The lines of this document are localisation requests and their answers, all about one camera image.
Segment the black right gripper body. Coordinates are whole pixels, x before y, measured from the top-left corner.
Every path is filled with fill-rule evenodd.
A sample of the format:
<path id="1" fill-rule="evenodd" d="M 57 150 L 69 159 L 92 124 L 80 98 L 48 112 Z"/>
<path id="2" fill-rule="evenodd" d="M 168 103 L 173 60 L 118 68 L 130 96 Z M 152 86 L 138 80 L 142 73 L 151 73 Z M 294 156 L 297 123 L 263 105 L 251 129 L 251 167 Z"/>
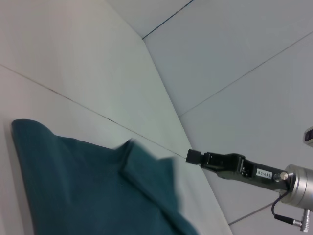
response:
<path id="1" fill-rule="evenodd" d="M 290 178 L 276 181 L 274 176 L 282 170 L 249 161 L 240 154 L 216 154 L 206 152 L 201 155 L 201 168 L 217 174 L 218 177 L 244 182 L 272 191 L 290 190 L 293 183 Z"/>

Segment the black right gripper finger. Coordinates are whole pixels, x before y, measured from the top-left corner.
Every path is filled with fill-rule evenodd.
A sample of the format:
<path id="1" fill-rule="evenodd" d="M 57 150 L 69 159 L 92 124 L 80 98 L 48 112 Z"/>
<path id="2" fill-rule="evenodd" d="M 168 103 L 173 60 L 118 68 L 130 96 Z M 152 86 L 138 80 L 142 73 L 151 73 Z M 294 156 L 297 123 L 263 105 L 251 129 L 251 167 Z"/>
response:
<path id="1" fill-rule="evenodd" d="M 202 154 L 199 151 L 189 149 L 187 156 L 186 156 L 186 162 L 194 165 L 203 165 L 204 160 L 204 154 Z"/>

